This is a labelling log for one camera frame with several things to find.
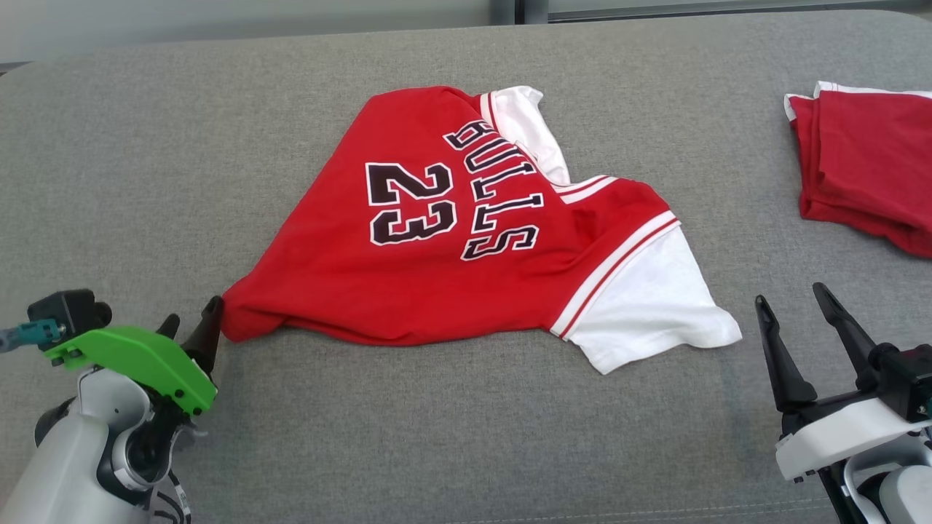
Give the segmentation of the grey fabric sofa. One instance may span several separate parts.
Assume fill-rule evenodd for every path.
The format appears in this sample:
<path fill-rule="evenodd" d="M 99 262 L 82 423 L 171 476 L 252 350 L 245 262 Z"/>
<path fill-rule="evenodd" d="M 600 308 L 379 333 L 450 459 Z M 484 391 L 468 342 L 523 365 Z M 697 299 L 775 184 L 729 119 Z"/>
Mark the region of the grey fabric sofa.
<path fill-rule="evenodd" d="M 799 217 L 786 93 L 932 87 L 895 11 L 678 17 L 149 44 L 0 77 L 0 326 L 87 287 L 156 328 L 253 268 L 360 107 L 400 87 L 530 85 L 575 179 L 649 183 L 741 325 L 602 376 L 539 331 L 423 348 L 283 330 L 223 343 L 207 437 L 174 465 L 195 524 L 833 524 L 784 480 L 765 295 L 802 374 L 855 375 L 813 298 L 932 343 L 932 261 Z"/>

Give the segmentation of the red Bulls jersey white sleeves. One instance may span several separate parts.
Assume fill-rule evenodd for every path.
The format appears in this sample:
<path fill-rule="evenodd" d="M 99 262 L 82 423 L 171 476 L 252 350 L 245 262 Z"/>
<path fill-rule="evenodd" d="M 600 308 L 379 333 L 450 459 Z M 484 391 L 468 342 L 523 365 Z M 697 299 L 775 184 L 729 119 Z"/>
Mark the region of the red Bulls jersey white sleeves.
<path fill-rule="evenodd" d="M 412 347 L 542 330 L 602 374 L 741 341 L 668 203 L 623 177 L 572 181 L 542 97 L 434 86 L 367 100 L 224 294 L 222 333 Z"/>

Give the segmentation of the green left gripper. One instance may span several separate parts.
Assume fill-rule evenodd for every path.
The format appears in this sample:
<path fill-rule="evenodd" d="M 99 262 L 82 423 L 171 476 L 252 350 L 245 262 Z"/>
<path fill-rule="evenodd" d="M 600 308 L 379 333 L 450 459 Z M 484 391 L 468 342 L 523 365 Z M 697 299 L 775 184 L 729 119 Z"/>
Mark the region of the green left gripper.
<path fill-rule="evenodd" d="M 68 370 L 97 365 L 159 394 L 170 396 L 191 416 L 208 411 L 216 398 L 212 372 L 220 341 L 224 301 L 213 296 L 182 347 L 173 339 L 181 320 L 169 314 L 157 332 L 138 326 L 87 331 L 47 349 L 44 356 Z"/>

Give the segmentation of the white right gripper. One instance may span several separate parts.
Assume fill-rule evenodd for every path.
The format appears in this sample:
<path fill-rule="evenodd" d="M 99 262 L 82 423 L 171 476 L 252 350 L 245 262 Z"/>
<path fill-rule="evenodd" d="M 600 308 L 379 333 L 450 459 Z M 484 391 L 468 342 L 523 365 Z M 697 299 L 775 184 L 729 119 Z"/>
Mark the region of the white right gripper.
<path fill-rule="evenodd" d="M 876 343 L 822 282 L 813 283 L 813 295 L 825 320 L 837 331 L 843 348 L 856 372 L 856 388 L 877 387 L 876 370 L 869 355 Z M 907 421 L 878 398 L 850 402 L 825 414 L 812 384 L 802 377 L 781 337 L 781 325 L 764 295 L 755 298 L 760 342 L 765 352 L 773 401 L 784 416 L 814 410 L 822 418 L 811 420 L 795 430 L 785 430 L 776 445 L 775 460 L 785 480 L 796 480 L 809 471 L 818 471 L 841 460 L 893 444 L 932 426 L 932 421 Z"/>

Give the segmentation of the red shorts white stripe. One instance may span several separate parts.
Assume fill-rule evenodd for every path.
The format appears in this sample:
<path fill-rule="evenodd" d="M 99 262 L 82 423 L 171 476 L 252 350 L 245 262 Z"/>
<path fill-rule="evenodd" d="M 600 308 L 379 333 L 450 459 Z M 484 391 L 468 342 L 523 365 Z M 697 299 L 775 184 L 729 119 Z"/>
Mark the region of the red shorts white stripe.
<path fill-rule="evenodd" d="M 819 81 L 786 94 L 797 139 L 799 213 L 932 259 L 932 92 Z"/>

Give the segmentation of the grey partition base rail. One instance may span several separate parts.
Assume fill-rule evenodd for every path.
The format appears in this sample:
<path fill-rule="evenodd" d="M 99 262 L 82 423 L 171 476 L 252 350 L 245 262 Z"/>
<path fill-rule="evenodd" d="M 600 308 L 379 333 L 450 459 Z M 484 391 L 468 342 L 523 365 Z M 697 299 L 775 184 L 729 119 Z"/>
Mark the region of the grey partition base rail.
<path fill-rule="evenodd" d="M 547 0 L 547 21 L 583 23 L 841 9 L 932 12 L 932 0 Z"/>

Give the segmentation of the grey double partition post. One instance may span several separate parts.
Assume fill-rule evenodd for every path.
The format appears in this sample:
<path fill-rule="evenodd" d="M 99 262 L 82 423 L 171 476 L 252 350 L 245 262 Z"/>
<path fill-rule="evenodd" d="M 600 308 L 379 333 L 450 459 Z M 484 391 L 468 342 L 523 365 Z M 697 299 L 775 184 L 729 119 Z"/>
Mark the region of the grey double partition post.
<path fill-rule="evenodd" d="M 546 25 L 549 0 L 489 0 L 490 25 Z"/>

